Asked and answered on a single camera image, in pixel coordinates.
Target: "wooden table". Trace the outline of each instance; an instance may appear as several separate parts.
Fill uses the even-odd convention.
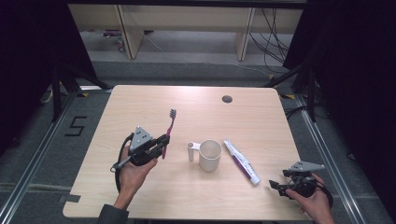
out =
[[[231,103],[222,97],[231,96]],[[71,190],[81,196],[66,203],[67,217],[98,217],[117,198],[114,174],[127,135],[140,125],[154,137],[166,133],[169,111],[177,110],[166,158],[148,174],[128,208],[147,219],[308,220],[299,204],[280,197],[268,180],[286,183],[282,169],[299,160],[278,95],[273,89],[117,86],[98,124]],[[215,139],[223,153],[213,173],[190,162],[187,143]],[[262,182],[254,187],[233,162],[229,139],[250,160]]]

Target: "metal bar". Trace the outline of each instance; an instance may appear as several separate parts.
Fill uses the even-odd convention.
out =
[[[80,91],[78,93],[89,93],[89,92],[106,93],[112,91],[113,89],[102,89],[99,86],[80,86]]]
[[[301,94],[297,94],[296,99],[298,106],[305,105],[304,98]],[[324,165],[329,171],[332,182],[334,183],[334,186],[337,189],[338,194],[340,195],[341,201],[343,202],[352,223],[367,223],[361,213],[358,203],[356,202],[352,192],[347,186],[347,182],[345,181],[345,179],[341,175],[340,170],[335,164],[332,153],[327,147],[326,142],[324,141],[317,124],[311,120],[306,111],[303,111],[302,113],[305,124],[308,127],[309,132],[311,132],[312,134],[320,156],[323,159]]]
[[[46,135],[44,136],[39,147],[37,148],[35,155],[32,157],[20,180],[11,191],[11,194],[9,195],[6,203],[2,205],[0,212],[0,220],[2,223],[9,223],[15,212],[17,211],[17,208],[20,205],[26,190],[29,188],[29,184],[35,177],[35,174],[37,173],[41,162],[44,160],[44,157],[50,148],[50,144],[53,141],[55,134],[58,132],[59,127],[64,120],[64,115],[66,114],[68,108],[70,107],[76,96],[77,94],[74,92],[69,93],[66,96],[63,106],[64,111],[60,114],[59,118],[53,121],[49,126],[49,129],[47,130]]]

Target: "toothbrush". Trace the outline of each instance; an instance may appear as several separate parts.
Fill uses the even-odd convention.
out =
[[[168,131],[166,132],[166,137],[169,137],[173,128],[173,123],[175,121],[176,118],[176,110],[175,109],[171,109],[171,112],[169,113],[169,117],[171,117],[172,119],[172,123],[171,126],[169,126]],[[163,159],[165,159],[165,155],[166,155],[166,147],[163,147]]]

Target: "white mug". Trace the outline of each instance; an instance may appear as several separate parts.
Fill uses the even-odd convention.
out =
[[[215,171],[219,166],[219,160],[221,156],[221,144],[215,140],[205,140],[203,143],[187,144],[187,150],[189,151],[189,160],[193,161],[194,150],[199,151],[199,165],[207,172]]]

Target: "black panel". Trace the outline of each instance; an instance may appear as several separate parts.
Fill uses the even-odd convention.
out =
[[[348,2],[344,10],[317,79],[351,152],[396,221],[396,7]]]
[[[0,155],[39,105],[55,65],[71,64],[96,77],[67,4],[52,2],[0,1]],[[61,74],[71,83],[76,76]]]

